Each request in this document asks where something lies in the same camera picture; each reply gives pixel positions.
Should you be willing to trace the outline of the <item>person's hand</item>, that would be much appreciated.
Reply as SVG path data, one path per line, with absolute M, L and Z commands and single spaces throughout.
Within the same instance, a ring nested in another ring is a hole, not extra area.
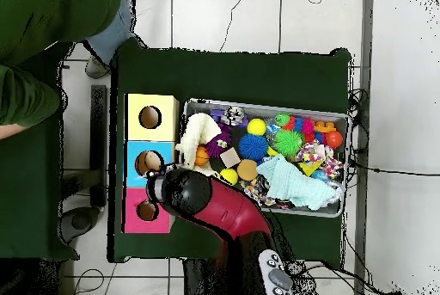
M 9 138 L 25 130 L 25 126 L 20 126 L 17 124 L 0 126 L 0 139 Z

